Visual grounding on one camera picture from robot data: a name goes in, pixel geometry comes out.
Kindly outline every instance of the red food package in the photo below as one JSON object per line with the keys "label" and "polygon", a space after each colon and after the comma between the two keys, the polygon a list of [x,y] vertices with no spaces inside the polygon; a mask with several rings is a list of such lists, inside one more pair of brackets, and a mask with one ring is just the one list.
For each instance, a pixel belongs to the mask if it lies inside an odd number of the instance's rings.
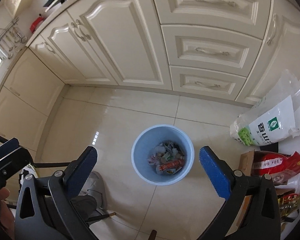
{"label": "red food package", "polygon": [[262,176],[270,174],[275,184],[286,182],[288,179],[300,172],[300,154],[295,152],[292,156],[286,157],[279,153],[255,155],[251,174]]}

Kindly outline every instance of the drawer handle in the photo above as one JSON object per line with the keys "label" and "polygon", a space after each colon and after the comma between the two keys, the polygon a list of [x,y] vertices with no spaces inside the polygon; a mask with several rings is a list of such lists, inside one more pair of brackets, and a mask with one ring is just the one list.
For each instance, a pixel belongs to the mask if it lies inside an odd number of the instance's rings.
{"label": "drawer handle", "polygon": [[277,14],[274,13],[273,14],[273,30],[272,30],[272,34],[271,34],[270,38],[267,40],[268,46],[271,45],[271,42],[272,42],[272,40],[275,37],[276,30],[277,30]]}
{"label": "drawer handle", "polygon": [[230,53],[227,52],[227,51],[214,52],[214,51],[209,51],[209,50],[199,48],[199,47],[196,47],[195,50],[198,51],[198,52],[209,54],[209,55],[223,55],[223,56],[229,56],[230,55]]}
{"label": "drawer handle", "polygon": [[208,87],[208,88],[219,88],[219,87],[220,87],[220,85],[218,85],[218,84],[214,84],[214,85],[212,85],[212,86],[206,86],[205,84],[203,84],[203,83],[200,82],[200,81],[195,81],[194,83],[195,83],[196,85],[199,85],[199,86],[204,85],[205,87]]}
{"label": "drawer handle", "polygon": [[45,46],[45,48],[46,48],[48,51],[52,52],[53,54],[56,53],[56,52],[53,50],[53,48],[51,48],[51,50],[48,48],[49,44],[48,44],[46,41],[44,42],[44,46]]}
{"label": "drawer handle", "polygon": [[15,91],[12,87],[10,87],[10,91],[15,95],[17,95],[18,97],[20,96],[20,94],[17,91]]}
{"label": "drawer handle", "polygon": [[90,41],[90,40],[91,40],[91,36],[90,36],[89,34],[84,34],[83,31],[82,31],[82,29],[80,28],[80,25],[83,25],[83,24],[82,24],[79,20],[75,20],[75,23],[78,25],[81,34],[82,34],[84,37],[86,37],[87,40]]}
{"label": "drawer handle", "polygon": [[77,28],[77,25],[75,25],[75,23],[71,23],[71,26],[72,26],[72,30],[73,30],[74,34],[75,34],[80,40],[86,41],[86,39],[85,39],[84,37],[78,35],[77,32],[75,31],[74,28]]}
{"label": "drawer handle", "polygon": [[236,7],[238,4],[234,1],[224,1],[224,0],[195,0],[196,2],[208,2],[214,4],[227,4],[231,7]]}

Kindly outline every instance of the trash can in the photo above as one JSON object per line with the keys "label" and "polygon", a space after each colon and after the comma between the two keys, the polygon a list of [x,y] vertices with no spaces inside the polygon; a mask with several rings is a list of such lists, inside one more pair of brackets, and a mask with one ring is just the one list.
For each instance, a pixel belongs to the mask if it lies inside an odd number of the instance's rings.
{"label": "trash can", "polygon": [[[147,162],[150,151],[164,141],[177,143],[185,154],[185,165],[174,175],[159,175]],[[179,128],[168,125],[154,125],[144,130],[135,140],[131,150],[131,160],[136,173],[146,182],[165,186],[183,179],[191,170],[194,161],[194,147],[189,136]]]}

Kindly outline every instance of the kitchen cabinet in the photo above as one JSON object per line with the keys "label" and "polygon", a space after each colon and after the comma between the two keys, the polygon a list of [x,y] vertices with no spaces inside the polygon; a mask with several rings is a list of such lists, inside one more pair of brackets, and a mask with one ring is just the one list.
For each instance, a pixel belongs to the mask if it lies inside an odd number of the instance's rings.
{"label": "kitchen cabinet", "polygon": [[22,101],[4,86],[0,91],[0,135],[19,140],[20,145],[37,150],[47,116]]}
{"label": "kitchen cabinet", "polygon": [[276,84],[284,69],[300,81],[300,11],[272,0],[271,18],[257,60],[236,101],[255,104]]}
{"label": "kitchen cabinet", "polygon": [[84,80],[79,70],[59,56],[41,35],[35,38],[29,48],[64,83],[80,83]]}
{"label": "kitchen cabinet", "polygon": [[219,71],[170,66],[174,91],[235,100],[246,78]]}
{"label": "kitchen cabinet", "polygon": [[229,30],[189,25],[163,25],[170,65],[197,67],[247,77],[261,40]]}
{"label": "kitchen cabinet", "polygon": [[153,0],[79,0],[67,11],[119,85],[171,90]]}
{"label": "kitchen cabinet", "polygon": [[64,83],[27,49],[13,67],[4,86],[48,116]]}
{"label": "kitchen cabinet", "polygon": [[64,59],[73,72],[76,68],[82,79],[71,83],[117,85],[95,51],[80,38],[79,28],[65,11],[53,20],[41,33],[53,54]]}
{"label": "kitchen cabinet", "polygon": [[154,0],[161,24],[205,25],[265,34],[271,0]]}

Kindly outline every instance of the cream cabinet door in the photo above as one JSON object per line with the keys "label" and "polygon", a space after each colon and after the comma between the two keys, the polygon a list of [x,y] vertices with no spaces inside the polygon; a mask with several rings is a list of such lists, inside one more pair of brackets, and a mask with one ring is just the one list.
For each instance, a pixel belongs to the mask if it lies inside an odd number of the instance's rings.
{"label": "cream cabinet door", "polygon": [[64,83],[27,49],[13,67],[4,86],[48,116]]}
{"label": "cream cabinet door", "polygon": [[36,151],[47,116],[12,94],[0,91],[0,135],[19,140],[20,145]]}
{"label": "cream cabinet door", "polygon": [[247,77],[261,40],[206,26],[163,25],[170,65],[218,70]]}
{"label": "cream cabinet door", "polygon": [[171,90],[153,0],[80,0],[68,12],[119,85]]}
{"label": "cream cabinet door", "polygon": [[257,61],[236,101],[254,105],[284,69],[300,80],[300,12],[286,0],[272,0],[271,20]]}
{"label": "cream cabinet door", "polygon": [[66,11],[55,18],[41,35],[59,57],[82,74],[83,79],[73,83],[117,85],[93,49],[86,49],[90,47],[87,40],[79,35],[78,26]]}
{"label": "cream cabinet door", "polygon": [[29,48],[64,83],[81,83],[84,80],[79,70],[59,56],[41,35],[35,38]]}
{"label": "cream cabinet door", "polygon": [[270,0],[154,0],[161,24],[206,25],[263,39]]}
{"label": "cream cabinet door", "polygon": [[234,100],[246,78],[219,71],[170,66],[174,91]]}

